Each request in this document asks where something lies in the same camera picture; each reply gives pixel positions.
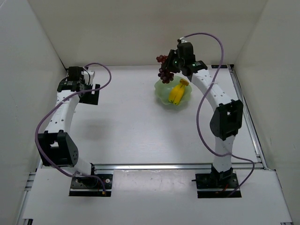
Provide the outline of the dark red fake grapes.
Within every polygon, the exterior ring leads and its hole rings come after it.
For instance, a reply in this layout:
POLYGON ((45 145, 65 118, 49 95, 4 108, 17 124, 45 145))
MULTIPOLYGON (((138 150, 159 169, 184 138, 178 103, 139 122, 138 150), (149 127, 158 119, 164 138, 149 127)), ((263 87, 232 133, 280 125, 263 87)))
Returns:
POLYGON ((164 63, 166 62, 168 56, 166 55, 159 55, 156 57, 158 63, 161 63, 161 68, 159 69, 158 76, 162 80, 162 83, 170 83, 174 79, 174 73, 171 73, 166 68, 163 67, 164 63))

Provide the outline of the yellow fake banana bunch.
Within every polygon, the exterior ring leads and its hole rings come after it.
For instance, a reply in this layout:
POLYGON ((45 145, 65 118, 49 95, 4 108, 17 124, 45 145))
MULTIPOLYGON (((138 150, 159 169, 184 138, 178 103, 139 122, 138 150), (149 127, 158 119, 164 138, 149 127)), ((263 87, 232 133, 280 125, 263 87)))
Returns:
POLYGON ((168 101, 174 105, 178 105, 185 93, 185 88, 189 85, 189 82, 185 79, 180 79, 177 84, 169 93, 168 101))

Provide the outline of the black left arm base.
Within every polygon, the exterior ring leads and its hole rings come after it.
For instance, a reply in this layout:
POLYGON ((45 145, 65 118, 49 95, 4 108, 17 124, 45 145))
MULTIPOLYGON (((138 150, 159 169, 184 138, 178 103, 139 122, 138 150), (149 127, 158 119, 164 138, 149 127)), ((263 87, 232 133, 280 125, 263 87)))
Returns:
POLYGON ((70 184, 69 196, 78 197, 111 197, 113 186, 113 174, 96 174, 105 185, 105 193, 102 184, 95 178, 74 177, 70 184))

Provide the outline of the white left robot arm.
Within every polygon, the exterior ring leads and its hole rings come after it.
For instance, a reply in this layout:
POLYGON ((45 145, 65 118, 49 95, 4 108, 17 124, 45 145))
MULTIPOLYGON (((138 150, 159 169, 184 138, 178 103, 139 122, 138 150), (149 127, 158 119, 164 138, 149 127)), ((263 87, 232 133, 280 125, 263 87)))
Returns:
POLYGON ((79 151, 69 135, 72 118, 78 103, 97 105, 99 92, 87 92, 67 97, 73 93, 83 90, 91 90, 95 72, 83 67, 69 67, 67 77, 60 81, 57 88, 56 105, 63 102, 45 128, 45 131, 38 134, 38 142, 45 155, 60 168, 71 173, 94 175, 95 167, 79 157, 79 151))

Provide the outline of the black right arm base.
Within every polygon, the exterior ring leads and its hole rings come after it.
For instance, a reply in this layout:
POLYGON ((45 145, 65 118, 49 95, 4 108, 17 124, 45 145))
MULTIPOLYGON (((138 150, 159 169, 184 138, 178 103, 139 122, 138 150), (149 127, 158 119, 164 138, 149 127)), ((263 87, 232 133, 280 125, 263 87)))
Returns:
POLYGON ((235 190, 239 186, 236 173, 222 181, 213 178, 212 173, 197 173, 192 182, 196 183, 199 199, 242 197, 240 189, 235 190))

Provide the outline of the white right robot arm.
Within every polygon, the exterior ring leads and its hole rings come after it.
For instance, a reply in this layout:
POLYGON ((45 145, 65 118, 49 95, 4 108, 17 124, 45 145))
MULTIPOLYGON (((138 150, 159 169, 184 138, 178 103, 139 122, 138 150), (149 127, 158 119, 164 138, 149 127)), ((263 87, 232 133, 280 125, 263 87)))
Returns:
POLYGON ((213 81, 204 62, 196 60, 190 42, 179 42, 176 50, 171 50, 167 56, 158 56, 157 61, 161 63, 158 75, 163 83, 172 81, 175 73, 182 73, 202 92, 213 109, 210 130, 215 136, 215 156, 210 175, 200 175, 197 181, 205 188, 228 185, 234 176, 231 154, 233 141, 242 125, 242 102, 229 97, 213 81))

